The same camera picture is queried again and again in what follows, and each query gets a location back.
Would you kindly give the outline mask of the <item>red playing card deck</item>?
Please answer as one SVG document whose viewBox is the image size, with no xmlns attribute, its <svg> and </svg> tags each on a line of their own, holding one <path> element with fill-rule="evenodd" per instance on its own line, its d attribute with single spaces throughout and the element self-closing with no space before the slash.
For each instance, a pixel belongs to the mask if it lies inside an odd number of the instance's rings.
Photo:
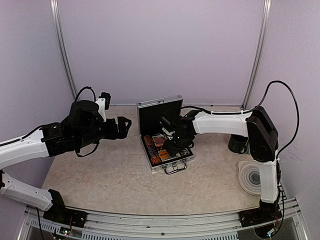
<svg viewBox="0 0 320 240">
<path fill-rule="evenodd" d="M 167 138 L 165 136 L 163 136 L 163 135 L 155 135 L 155 136 L 152 137 L 152 139 L 153 139 L 155 147 L 156 146 L 161 146 L 167 140 Z"/>
</svg>

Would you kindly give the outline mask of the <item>aluminium poker chip case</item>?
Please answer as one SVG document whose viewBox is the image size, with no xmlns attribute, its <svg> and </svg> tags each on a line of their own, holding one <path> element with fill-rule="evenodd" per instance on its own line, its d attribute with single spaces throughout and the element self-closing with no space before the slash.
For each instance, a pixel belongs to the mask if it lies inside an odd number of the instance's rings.
<svg viewBox="0 0 320 240">
<path fill-rule="evenodd" d="M 179 150 L 172 155 L 164 147 L 173 132 L 164 129 L 161 118 L 166 111 L 180 115 L 182 103 L 183 97 L 178 94 L 136 104 L 139 136 L 152 172 L 163 170 L 165 174 L 173 175 L 186 170 L 187 162 L 194 159 L 190 148 Z"/>
</svg>

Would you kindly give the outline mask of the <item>blue round button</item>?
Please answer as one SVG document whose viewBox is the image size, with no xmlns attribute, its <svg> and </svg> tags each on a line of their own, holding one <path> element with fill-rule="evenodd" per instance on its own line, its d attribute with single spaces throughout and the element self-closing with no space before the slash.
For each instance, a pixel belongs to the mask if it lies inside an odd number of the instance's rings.
<svg viewBox="0 0 320 240">
<path fill-rule="evenodd" d="M 156 149 L 157 149 L 157 151 L 165 150 L 165 149 L 166 149 L 166 145 L 165 145 L 165 144 L 157 145 L 157 146 L 156 146 Z"/>
</svg>

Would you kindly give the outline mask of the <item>orange round button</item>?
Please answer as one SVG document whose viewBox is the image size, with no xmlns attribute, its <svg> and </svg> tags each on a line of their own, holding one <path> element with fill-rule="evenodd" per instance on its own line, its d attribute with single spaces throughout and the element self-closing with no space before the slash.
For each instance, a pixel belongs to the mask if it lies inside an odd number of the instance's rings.
<svg viewBox="0 0 320 240">
<path fill-rule="evenodd" d="M 170 158 L 170 154 L 165 149 L 158 151 L 158 155 L 162 161 Z"/>
</svg>

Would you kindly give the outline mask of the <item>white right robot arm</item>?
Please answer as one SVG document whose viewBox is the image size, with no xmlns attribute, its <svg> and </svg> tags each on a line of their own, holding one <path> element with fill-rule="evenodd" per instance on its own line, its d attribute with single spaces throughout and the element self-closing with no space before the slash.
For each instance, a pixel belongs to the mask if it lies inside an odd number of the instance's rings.
<svg viewBox="0 0 320 240">
<path fill-rule="evenodd" d="M 260 176 L 260 201 L 256 218 L 266 222 L 275 212 L 279 196 L 278 131 L 261 106 L 254 110 L 214 112 L 192 106 L 184 116 L 169 109 L 159 118 L 162 131 L 169 136 L 165 147 L 172 155 L 190 147 L 196 135 L 228 134 L 238 142 L 256 161 Z"/>
</svg>

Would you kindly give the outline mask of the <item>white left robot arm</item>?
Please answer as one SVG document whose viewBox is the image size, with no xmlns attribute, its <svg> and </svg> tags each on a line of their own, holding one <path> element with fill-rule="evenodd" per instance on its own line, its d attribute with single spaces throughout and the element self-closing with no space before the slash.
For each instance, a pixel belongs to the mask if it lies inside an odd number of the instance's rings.
<svg viewBox="0 0 320 240">
<path fill-rule="evenodd" d="M 132 121 L 124 116 L 106 118 L 106 98 L 72 103 L 68 116 L 61 122 L 36 127 L 30 133 L 1 142 L 1 170 L 33 159 L 49 158 L 74 152 L 82 157 L 82 148 L 100 140 L 125 139 Z M 52 189 L 41 189 L 0 172 L 0 195 L 5 198 L 48 211 L 63 223 L 70 218 L 62 196 Z"/>
</svg>

